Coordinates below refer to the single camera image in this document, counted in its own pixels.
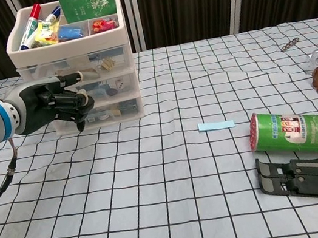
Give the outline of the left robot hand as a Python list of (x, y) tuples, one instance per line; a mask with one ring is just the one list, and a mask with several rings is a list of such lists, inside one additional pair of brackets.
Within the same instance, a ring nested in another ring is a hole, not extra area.
[(12, 88), (3, 102), (11, 104), (18, 112), (20, 120), (15, 133), (29, 135), (56, 120), (75, 123), (76, 128), (83, 131), (94, 99), (85, 90), (67, 89), (82, 80), (81, 72), (73, 72), (28, 81)]

